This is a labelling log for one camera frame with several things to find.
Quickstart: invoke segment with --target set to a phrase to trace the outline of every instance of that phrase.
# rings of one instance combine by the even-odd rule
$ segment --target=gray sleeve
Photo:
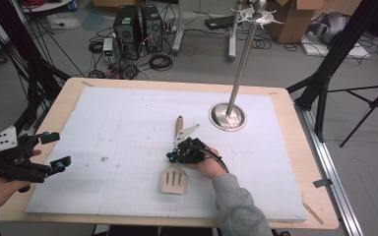
[[[266,216],[254,206],[251,194],[238,185],[232,174],[213,179],[220,213],[220,230],[224,236],[272,236]]]

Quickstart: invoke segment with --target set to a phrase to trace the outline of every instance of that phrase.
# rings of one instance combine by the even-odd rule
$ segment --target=slotted spatula
[[[175,137],[183,129],[183,117],[179,116],[176,121]],[[161,172],[160,189],[163,193],[183,194],[188,182],[188,175],[176,161]]]

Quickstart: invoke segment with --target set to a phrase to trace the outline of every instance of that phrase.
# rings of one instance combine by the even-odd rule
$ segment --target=spatula head
[[[183,194],[188,182],[188,175],[179,163],[172,163],[161,172],[160,189],[163,193]]]

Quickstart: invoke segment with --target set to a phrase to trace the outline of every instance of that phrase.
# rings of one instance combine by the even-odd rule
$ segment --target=floor
[[[77,29],[55,30],[52,36],[71,60],[82,71],[92,67],[92,54],[88,50],[89,39],[96,32],[112,26],[112,15],[96,12],[92,4],[82,1],[74,16],[81,26]],[[50,11],[48,14],[63,12],[65,9]],[[203,16],[188,27],[203,29]],[[262,30],[258,35],[269,38]],[[58,46],[48,40],[49,50],[55,66],[65,73],[81,77],[78,70],[62,53]],[[252,49],[248,59],[242,86],[287,88],[312,75],[321,64],[322,57],[305,56],[300,46],[287,50],[283,45],[271,40],[260,41],[260,46],[268,49]],[[153,70],[140,73],[135,80],[165,82],[185,82],[201,84],[232,85],[237,71],[244,40],[237,40],[237,57],[234,62],[227,60],[227,37],[206,34],[199,31],[185,31],[181,51],[171,55],[173,67],[165,72]],[[378,47],[363,44],[368,52]],[[106,65],[99,63],[98,68]],[[333,76],[330,89],[347,89],[378,86],[378,54],[361,65],[354,59],[346,59]],[[358,92],[368,99],[378,96],[378,88]],[[291,94],[298,98],[301,90]],[[0,63],[0,131],[12,125],[27,107],[26,97],[16,71],[10,62]],[[346,92],[329,93],[324,124],[324,138],[330,155],[346,189],[346,194],[364,235],[378,236],[378,109],[344,147],[340,143],[355,127],[367,110],[368,104]],[[91,235],[90,224],[18,223],[1,222],[2,235]],[[347,235],[342,226],[337,230],[289,230],[291,235]]]

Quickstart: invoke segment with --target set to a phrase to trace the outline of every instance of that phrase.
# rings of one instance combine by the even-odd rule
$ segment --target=round metal base
[[[224,131],[241,130],[247,122],[245,112],[236,105],[233,105],[231,113],[227,116],[228,103],[219,103],[210,110],[210,120],[217,128]]]

